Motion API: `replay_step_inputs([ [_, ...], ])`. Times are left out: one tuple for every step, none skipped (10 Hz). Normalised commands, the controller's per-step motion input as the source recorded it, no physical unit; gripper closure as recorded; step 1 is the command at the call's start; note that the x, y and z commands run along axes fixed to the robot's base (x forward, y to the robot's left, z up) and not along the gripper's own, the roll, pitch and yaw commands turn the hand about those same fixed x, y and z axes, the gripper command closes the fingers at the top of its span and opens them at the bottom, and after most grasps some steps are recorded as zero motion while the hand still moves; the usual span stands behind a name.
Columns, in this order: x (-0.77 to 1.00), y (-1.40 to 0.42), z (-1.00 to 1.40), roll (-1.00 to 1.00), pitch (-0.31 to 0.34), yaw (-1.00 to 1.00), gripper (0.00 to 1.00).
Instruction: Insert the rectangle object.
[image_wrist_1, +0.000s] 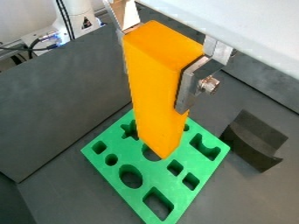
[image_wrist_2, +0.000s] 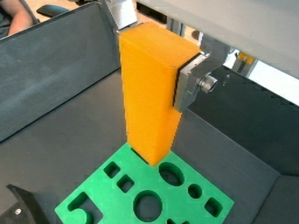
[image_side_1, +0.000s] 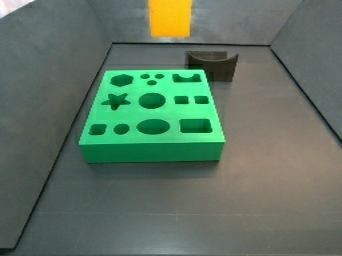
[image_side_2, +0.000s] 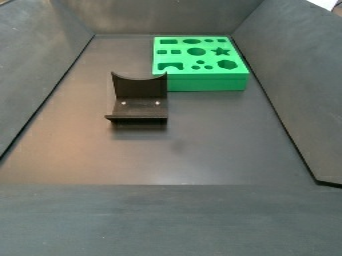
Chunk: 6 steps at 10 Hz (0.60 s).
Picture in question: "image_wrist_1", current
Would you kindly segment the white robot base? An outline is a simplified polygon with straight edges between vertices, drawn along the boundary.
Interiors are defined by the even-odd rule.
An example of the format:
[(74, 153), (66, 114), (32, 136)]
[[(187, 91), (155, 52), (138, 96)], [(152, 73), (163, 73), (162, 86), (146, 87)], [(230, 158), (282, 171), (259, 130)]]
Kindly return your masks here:
[(40, 56), (74, 39), (94, 32), (104, 24), (95, 16), (91, 0), (51, 0), (56, 19), (40, 30), (23, 36), (28, 57)]

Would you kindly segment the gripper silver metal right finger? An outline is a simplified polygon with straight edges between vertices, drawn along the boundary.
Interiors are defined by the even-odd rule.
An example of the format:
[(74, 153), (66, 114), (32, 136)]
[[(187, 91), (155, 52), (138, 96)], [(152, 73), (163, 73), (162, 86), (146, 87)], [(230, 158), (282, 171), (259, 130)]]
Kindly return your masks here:
[(212, 95), (220, 82), (214, 74), (227, 65), (232, 47), (211, 36), (203, 42), (203, 55), (182, 70), (175, 110), (184, 114), (192, 107), (200, 93)]

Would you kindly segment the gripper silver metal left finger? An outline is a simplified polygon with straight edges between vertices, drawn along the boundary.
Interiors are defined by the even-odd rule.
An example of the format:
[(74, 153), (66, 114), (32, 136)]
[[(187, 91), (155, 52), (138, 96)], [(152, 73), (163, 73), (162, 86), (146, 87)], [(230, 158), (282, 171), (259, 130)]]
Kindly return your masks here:
[(136, 2), (135, 0), (103, 0), (103, 4), (116, 27), (118, 43), (124, 46), (123, 37), (142, 25)]

